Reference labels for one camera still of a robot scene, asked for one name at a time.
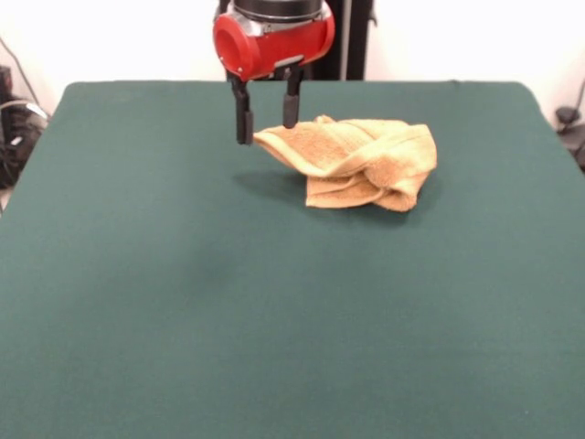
green table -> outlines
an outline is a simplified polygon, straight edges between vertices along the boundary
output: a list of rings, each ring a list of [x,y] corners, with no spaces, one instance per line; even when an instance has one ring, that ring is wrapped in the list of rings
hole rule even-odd
[[[0,437],[585,437],[585,181],[533,96],[303,91],[430,126],[415,210],[307,209],[226,84],[67,89],[0,220]]]

black cable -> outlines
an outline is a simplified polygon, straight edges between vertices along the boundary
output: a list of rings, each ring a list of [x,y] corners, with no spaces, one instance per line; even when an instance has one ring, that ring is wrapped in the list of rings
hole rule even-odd
[[[32,86],[30,85],[30,81],[28,80],[27,75],[25,74],[25,71],[22,68],[22,65],[20,64],[20,61],[18,60],[18,58],[16,57],[16,55],[14,54],[14,52],[12,50],[10,50],[10,48],[4,42],[4,40],[2,39],[2,37],[0,37],[0,45],[2,45],[2,47],[8,53],[8,55],[10,55],[10,57],[14,60],[16,66],[18,67],[18,71],[20,72],[20,76],[22,76],[22,79],[24,80],[25,84],[27,85],[28,91],[30,91],[30,95],[33,97],[33,100],[35,101],[35,103],[37,105],[39,105],[39,101],[38,101],[37,94],[35,93],[35,91],[33,90]]]
[[[13,187],[16,184],[16,179],[12,175],[12,172],[10,171],[10,167],[5,160],[2,161],[2,166],[4,167],[4,170],[6,172],[6,176],[8,178],[10,178],[10,182],[8,183],[8,186]]]
[[[225,14],[228,11],[228,5],[231,0],[219,0],[219,13]]]
[[[581,104],[583,103],[583,95],[585,94],[585,80],[583,80],[583,83],[581,84],[581,91],[579,92],[579,99],[577,100],[577,105],[575,105],[575,108],[578,110],[581,106]]]
[[[583,150],[585,149],[585,139],[583,139],[583,141],[579,144],[579,146],[577,146],[577,149],[575,150],[575,160],[577,160],[577,162],[579,162],[579,156],[580,154],[583,152]]]

red gripper housing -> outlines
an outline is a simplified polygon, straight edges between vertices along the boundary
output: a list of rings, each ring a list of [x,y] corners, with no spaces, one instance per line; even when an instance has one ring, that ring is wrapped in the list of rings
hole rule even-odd
[[[322,58],[333,46],[335,20],[329,16],[303,26],[251,37],[234,17],[221,15],[214,25],[213,37],[226,70],[242,81],[256,80],[271,75],[287,59],[302,56],[302,66]]]

crumpled towel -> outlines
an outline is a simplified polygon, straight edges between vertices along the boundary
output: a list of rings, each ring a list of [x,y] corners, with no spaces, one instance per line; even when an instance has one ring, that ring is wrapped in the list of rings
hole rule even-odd
[[[374,203],[406,212],[437,167],[427,125],[319,116],[293,129],[269,128],[254,141],[307,178],[306,206],[342,209]]]

cable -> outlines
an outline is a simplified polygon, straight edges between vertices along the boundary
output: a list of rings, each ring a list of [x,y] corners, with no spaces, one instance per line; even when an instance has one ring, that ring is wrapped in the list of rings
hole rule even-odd
[[[583,95],[585,94],[585,80],[583,80],[583,82],[581,83],[581,90],[579,92],[579,99],[577,100],[577,105],[575,105],[575,108],[578,110],[581,106],[581,104],[583,103]]]
[[[20,76],[22,76],[22,79],[24,80],[25,84],[27,85],[28,91],[30,91],[30,95],[33,97],[33,100],[35,101],[35,103],[38,104],[37,94],[35,93],[35,90],[33,89],[33,87],[30,85],[30,81],[28,80],[27,75],[25,74],[25,71],[22,68],[22,65],[20,64],[20,60],[16,57],[14,52],[12,50],[10,50],[10,47],[4,42],[2,37],[0,37],[0,45],[2,45],[2,47],[5,49],[5,51],[8,52],[8,55],[10,55],[10,58],[12,58],[14,60],[16,67],[18,68],[18,71],[20,72]]]
[[[0,105],[0,112],[2,110],[5,110],[6,108],[14,107],[17,105],[22,105],[22,106],[27,107],[28,110],[39,115],[40,117],[42,117],[46,121],[48,121],[48,119],[50,118],[50,115],[48,114],[48,112],[46,112],[45,110],[40,108],[40,106],[37,103],[27,101],[25,99],[18,99],[16,101],[9,101],[9,102],[5,102],[5,103],[1,104]]]
[[[579,146],[575,150],[574,156],[578,162],[579,162],[579,156],[581,155],[581,153],[583,152],[584,149],[585,149],[585,139],[583,139],[583,141],[579,144]]]
[[[10,183],[9,183],[9,185],[10,185],[10,186],[14,186],[14,185],[16,184],[16,182],[17,182],[18,178],[15,178],[15,177],[12,175],[12,171],[10,170],[10,167],[8,167],[8,162],[7,162],[7,160],[2,160],[2,167],[4,168],[4,170],[5,170],[5,172],[6,172],[6,176],[7,176],[8,178],[10,178]]]

